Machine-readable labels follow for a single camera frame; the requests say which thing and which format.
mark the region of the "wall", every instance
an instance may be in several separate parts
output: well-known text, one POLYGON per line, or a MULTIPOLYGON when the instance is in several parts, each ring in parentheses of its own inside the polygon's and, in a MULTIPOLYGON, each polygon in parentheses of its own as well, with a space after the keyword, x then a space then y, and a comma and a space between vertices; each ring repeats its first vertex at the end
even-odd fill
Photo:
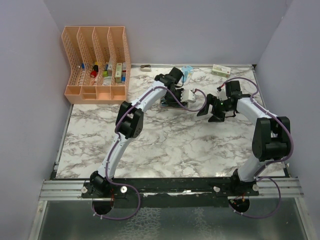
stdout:
POLYGON ((257 78, 268 108, 288 116, 298 176, 320 237, 320 2, 294 0, 263 53, 257 78))
POLYGON ((0 3, 0 239, 29 236, 69 103, 61 33, 42 0, 0 3))
POLYGON ((126 26, 132 63, 256 64, 291 0, 44 0, 64 26, 126 26))

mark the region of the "purple cable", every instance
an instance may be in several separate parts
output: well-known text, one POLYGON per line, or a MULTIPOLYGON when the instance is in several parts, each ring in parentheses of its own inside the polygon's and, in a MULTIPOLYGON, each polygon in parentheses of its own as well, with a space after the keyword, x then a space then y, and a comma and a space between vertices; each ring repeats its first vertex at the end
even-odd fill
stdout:
POLYGON ((172 97, 174 98, 174 100, 175 100, 182 108, 184 108, 185 110, 188 110, 189 112, 199 112, 199 111, 202 110, 202 109, 206 106, 206 104, 207 104, 206 94, 205 94, 203 91, 201 91, 200 89, 197 89, 197 88, 196 88, 195 91, 194 91, 194 93, 197 92, 197 91, 199 91, 200 93, 203 94, 203 96, 204 96, 204 104, 202 105, 202 107, 201 107, 200 109, 193 110, 193 109, 189 109, 189 108, 183 106, 183 105, 179 102, 179 100, 176 98, 176 96, 175 96, 168 88, 166 88, 166 87, 164 87, 164 86, 156 86, 156 87, 154 87, 153 89, 149 90, 145 95, 143 95, 143 96, 141 97, 141 99, 139 99, 139 101, 138 101, 136 104, 134 104, 132 107, 130 107, 130 108, 123 114, 123 116, 120 118, 119 122, 118 122, 117 125, 115 126, 114 132, 115 132, 116 134, 118 134, 118 139, 116 140, 115 144, 114 144, 113 147, 111 148, 110 153, 108 154, 108 157, 107 157, 107 159, 106 159, 105 178, 106 178, 106 180, 107 180, 111 185, 115 185, 115 186, 126 186, 126 187, 128 187, 128 188, 133 189, 133 190, 136 192, 137 196, 138 196, 138 205, 137 205, 134 213, 132 213, 131 215, 128 215, 128 216, 125 216, 125 217, 111 217, 111 216, 106 216, 106 215, 99 215, 99 214, 97 214, 96 211, 95 211, 95 207, 94 207, 94 205, 92 204, 92 211, 94 212, 95 215, 99 216, 100 218, 109 219, 109 220, 126 220, 126 219, 129 219, 129 218, 133 217, 133 216, 139 211, 139 209, 140 209, 141 198, 140 198, 139 191, 138 191, 134 186, 132 186, 132 185, 124 184, 124 183, 116 183, 116 182, 111 181, 111 180, 109 179, 109 177, 108 177, 108 166, 109 166, 109 160, 110 160, 110 157, 111 157, 111 155, 112 155, 112 152, 114 151, 114 149, 116 148, 117 144, 118 144, 119 141, 121 140, 121 135, 120 135, 119 132, 118 132, 121 122, 122 122, 122 121, 125 119, 125 117, 132 111, 132 109, 134 109, 137 105, 139 105, 141 101, 143 101, 151 92, 153 92, 153 91, 156 90, 156 89, 164 89, 164 90, 166 90, 169 94, 172 95, 172 97))
MULTIPOLYGON (((290 134, 290 132, 288 131, 288 129, 283 125, 283 123, 278 119, 276 118, 273 114, 271 114, 269 111, 267 111, 265 108, 263 108, 262 106, 260 106, 259 103, 257 103, 255 100, 254 100, 254 96, 259 92, 259 87, 258 85, 253 82, 252 80, 248 79, 248 78, 245 78, 245 77, 233 77, 233 78, 230 78, 228 79, 227 81, 225 81, 222 85, 224 85, 225 83, 227 82, 230 82, 232 80, 235 80, 235 79, 243 79, 243 80, 246 80, 250 83, 252 83, 255 88, 256 88, 256 91, 251 95, 250 97, 250 100, 251 102, 259 109, 261 110, 263 113, 265 113, 266 115, 268 115, 269 117, 273 118, 282 128, 283 130, 285 131, 285 133, 288 135, 289 137, 289 140, 290 140, 290 144, 291 144, 291 149, 290 149, 290 152, 289 154, 284 157, 283 159, 279 159, 279 160, 273 160, 273 161, 269 161, 267 162, 265 165, 261 166, 256 172, 255 174, 253 175, 254 179, 256 179, 259 174, 270 164, 274 164, 274 163, 281 163, 281 162, 284 162, 286 160, 288 160, 291 156, 292 156, 292 153, 294 151, 294 140, 290 134)), ((268 177, 268 176, 263 176, 263 177, 260 177, 257 182, 260 182, 262 179, 269 179, 270 181, 272 181, 277 190, 278 190, 278 193, 279 193, 279 202, 275 208, 274 211, 272 211, 271 213, 265 215, 265 216, 251 216, 251 215, 247 215, 247 214, 244 214, 244 213, 241 213, 241 212, 238 212, 236 210, 233 210, 235 213, 241 215, 241 216, 244 216, 244 217, 247 217, 247 218, 251 218, 251 219, 265 219, 265 218, 268 218, 268 217, 271 217, 272 215, 274 215, 279 209, 280 209, 280 205, 281 205, 281 191, 280 191, 280 188, 278 186, 278 184, 271 178, 271 177, 268 177)))
POLYGON ((271 217, 273 216, 276 212, 279 211, 280 209, 280 206, 281 206, 281 191, 280 191, 280 187, 278 186, 278 184, 276 183, 275 180, 273 180, 271 177, 269 176, 263 176, 263 177, 260 177, 257 182, 260 182, 262 179, 269 179, 270 181, 272 181, 274 183, 274 185, 276 186, 277 190, 278 190, 278 193, 279 193, 279 201, 278 201, 278 204, 275 208, 275 210, 273 210, 272 212, 268 213, 267 215, 264 215, 264 216, 252 216, 252 215, 247 215, 243 212, 238 212, 236 210, 233 209, 233 207, 230 205, 229 203, 229 206, 233 209, 233 212, 235 212, 236 214, 239 214, 241 216, 244 216, 244 217, 247 217, 247 218, 250 218, 250 219, 266 219, 268 217, 271 217))

